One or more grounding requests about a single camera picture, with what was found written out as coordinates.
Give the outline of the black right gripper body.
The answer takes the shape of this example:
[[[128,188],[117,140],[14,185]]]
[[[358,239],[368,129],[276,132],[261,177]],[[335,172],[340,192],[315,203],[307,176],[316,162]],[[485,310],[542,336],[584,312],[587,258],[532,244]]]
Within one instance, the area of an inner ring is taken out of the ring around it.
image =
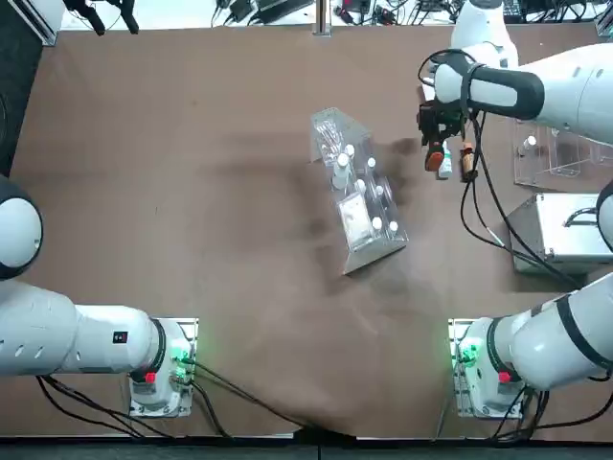
[[[445,105],[438,100],[419,105],[418,128],[422,144],[442,143],[451,137],[466,138],[466,125],[471,113],[455,105]]]

